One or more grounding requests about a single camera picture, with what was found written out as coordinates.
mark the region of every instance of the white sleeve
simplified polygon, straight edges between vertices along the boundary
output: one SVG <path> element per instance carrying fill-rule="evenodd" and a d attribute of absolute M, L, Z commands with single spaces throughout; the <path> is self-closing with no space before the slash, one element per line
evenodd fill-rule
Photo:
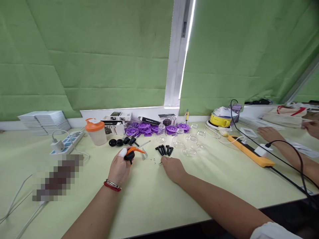
<path fill-rule="evenodd" d="M 256 228 L 250 239 L 302 239 L 274 222 L 267 222 Z"/>

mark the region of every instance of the light green table surface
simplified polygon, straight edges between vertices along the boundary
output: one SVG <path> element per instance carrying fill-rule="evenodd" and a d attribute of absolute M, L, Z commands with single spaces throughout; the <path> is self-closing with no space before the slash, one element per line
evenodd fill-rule
<path fill-rule="evenodd" d="M 204 127 L 203 122 L 198 125 L 200 128 Z M 236 130 L 232 134 L 240 135 Z M 281 134 L 314 150 L 318 149 L 319 140 L 312 138 L 304 130 L 286 128 Z M 56 135 L 58 139 L 65 137 L 66 134 Z M 149 139 L 152 142 L 144 146 L 149 156 L 143 161 L 141 155 L 136 154 L 130 176 L 120 192 L 121 199 L 110 238 L 143 235 L 210 219 L 187 193 L 170 181 L 163 166 L 158 165 L 160 155 L 154 148 L 159 143 L 155 136 L 141 136 L 137 142 L 142 144 Z M 172 136 L 168 136 L 165 144 L 171 144 L 171 139 Z M 270 169 L 261 168 L 234 145 L 224 145 L 209 136 L 204 143 L 207 148 L 194 158 L 185 157 L 176 148 L 172 157 L 180 158 L 188 173 L 232 192 L 257 208 L 305 198 L 285 179 Z M 0 134 L 0 217 L 6 213 L 22 181 L 48 159 L 52 150 L 50 144 L 49 135 L 36 136 L 29 131 Z M 94 146 L 89 136 L 82 138 L 77 148 L 89 153 L 90 160 L 84 163 L 67 195 L 59 197 L 58 201 L 48 202 L 21 238 L 62 237 L 103 185 L 112 159 L 120 150 L 118 147 L 110 147 L 108 143 Z M 282 157 L 277 149 L 274 149 L 274 153 Z M 277 170 L 302 186 L 300 175 L 296 171 L 272 156 L 270 159 L 276 163 Z M 21 203 L 31 192 L 33 182 L 34 179 L 25 183 L 15 205 Z M 307 187 L 315 194 L 318 193 L 308 182 Z M 1 238 L 15 238 L 38 205 L 39 202 L 33 202 L 32 195 L 29 195 L 0 225 Z"/>

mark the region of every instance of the yellow lid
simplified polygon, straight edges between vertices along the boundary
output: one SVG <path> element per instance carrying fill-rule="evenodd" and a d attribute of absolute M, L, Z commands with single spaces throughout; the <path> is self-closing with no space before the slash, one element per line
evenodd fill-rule
<path fill-rule="evenodd" d="M 97 119 L 88 118 L 85 121 L 86 121 L 85 130 L 88 132 L 95 132 L 95 131 L 99 131 L 100 129 L 104 128 L 104 123 L 102 121 L 97 120 Z"/>

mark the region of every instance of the bracelet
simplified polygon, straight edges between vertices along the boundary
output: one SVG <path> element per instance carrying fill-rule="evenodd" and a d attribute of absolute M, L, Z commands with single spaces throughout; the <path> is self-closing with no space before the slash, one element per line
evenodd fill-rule
<path fill-rule="evenodd" d="M 105 185 L 106 187 L 108 187 L 108 188 L 110 188 L 110 189 L 116 191 L 116 192 L 121 191 L 120 186 L 116 185 L 115 183 L 111 182 L 111 181 L 108 180 L 108 179 L 106 179 L 106 180 L 104 181 L 104 185 Z"/>

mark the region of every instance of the hand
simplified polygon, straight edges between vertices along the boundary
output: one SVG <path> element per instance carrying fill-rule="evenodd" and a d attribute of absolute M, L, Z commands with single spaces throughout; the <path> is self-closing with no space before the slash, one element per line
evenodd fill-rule
<path fill-rule="evenodd" d="M 177 158 L 168 158 L 163 156 L 160 161 L 163 163 L 167 176 L 174 182 L 179 184 L 181 180 L 188 175 L 182 162 Z"/>
<path fill-rule="evenodd" d="M 304 121 L 302 122 L 302 127 L 306 128 L 312 137 L 319 139 L 319 121 Z"/>
<path fill-rule="evenodd" d="M 258 133 L 267 141 L 267 142 L 272 142 L 275 140 L 283 140 L 284 137 L 280 133 L 278 133 L 277 130 L 275 130 L 273 127 L 259 127 L 257 129 Z"/>
<path fill-rule="evenodd" d="M 120 187 L 125 182 L 127 177 L 129 176 L 131 163 L 127 160 L 124 160 L 124 156 L 127 153 L 127 150 L 131 147 L 123 148 L 117 155 L 114 157 L 111 167 L 109 176 L 107 177 L 108 180 L 119 185 Z"/>

